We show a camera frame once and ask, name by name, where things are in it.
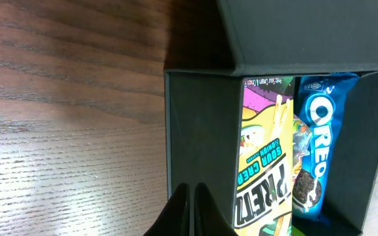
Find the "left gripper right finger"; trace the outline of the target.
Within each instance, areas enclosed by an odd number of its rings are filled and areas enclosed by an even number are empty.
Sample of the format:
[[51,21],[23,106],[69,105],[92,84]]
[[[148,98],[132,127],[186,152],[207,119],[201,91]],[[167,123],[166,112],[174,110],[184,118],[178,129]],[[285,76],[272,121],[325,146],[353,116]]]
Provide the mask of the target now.
[[226,222],[205,183],[199,183],[195,189],[194,235],[238,236]]

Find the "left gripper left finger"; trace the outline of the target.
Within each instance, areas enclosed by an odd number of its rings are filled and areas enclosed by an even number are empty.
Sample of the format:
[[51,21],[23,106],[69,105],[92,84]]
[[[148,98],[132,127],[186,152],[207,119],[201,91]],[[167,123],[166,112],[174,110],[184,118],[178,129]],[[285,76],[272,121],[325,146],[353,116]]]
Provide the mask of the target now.
[[189,236],[189,232],[190,188],[181,183],[144,236]]

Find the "green Pretz box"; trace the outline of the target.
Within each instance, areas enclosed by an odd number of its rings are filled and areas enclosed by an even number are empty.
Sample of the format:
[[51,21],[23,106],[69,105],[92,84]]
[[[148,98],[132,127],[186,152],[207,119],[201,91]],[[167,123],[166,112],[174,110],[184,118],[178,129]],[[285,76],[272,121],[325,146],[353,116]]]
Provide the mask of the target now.
[[243,80],[234,230],[291,234],[293,77]]

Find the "Haribo gummy candy bag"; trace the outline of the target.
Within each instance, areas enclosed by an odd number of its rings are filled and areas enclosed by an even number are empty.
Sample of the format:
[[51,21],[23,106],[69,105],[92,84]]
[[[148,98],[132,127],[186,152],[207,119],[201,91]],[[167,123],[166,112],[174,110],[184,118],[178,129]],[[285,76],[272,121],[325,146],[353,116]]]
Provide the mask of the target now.
[[296,115],[293,116],[293,182],[296,181],[303,157],[310,154],[308,147],[312,138],[311,129]]

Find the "blue Oreo cookie pack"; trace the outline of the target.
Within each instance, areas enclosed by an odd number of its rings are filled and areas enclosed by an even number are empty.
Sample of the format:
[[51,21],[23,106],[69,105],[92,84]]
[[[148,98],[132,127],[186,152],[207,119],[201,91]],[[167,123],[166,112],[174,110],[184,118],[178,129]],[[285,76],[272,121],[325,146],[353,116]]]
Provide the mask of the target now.
[[311,130],[311,139],[293,188],[297,217],[319,220],[345,102],[359,78],[354,73],[333,73],[299,79],[294,114]]

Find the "dark green gift box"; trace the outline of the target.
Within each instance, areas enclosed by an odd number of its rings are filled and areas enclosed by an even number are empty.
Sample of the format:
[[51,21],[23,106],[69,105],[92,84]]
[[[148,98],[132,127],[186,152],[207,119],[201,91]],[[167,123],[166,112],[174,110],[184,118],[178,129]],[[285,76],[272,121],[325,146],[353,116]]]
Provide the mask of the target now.
[[167,193],[205,183],[234,230],[243,80],[354,73],[318,221],[293,213],[291,234],[361,235],[378,171],[378,1],[202,1],[196,63],[165,69]]

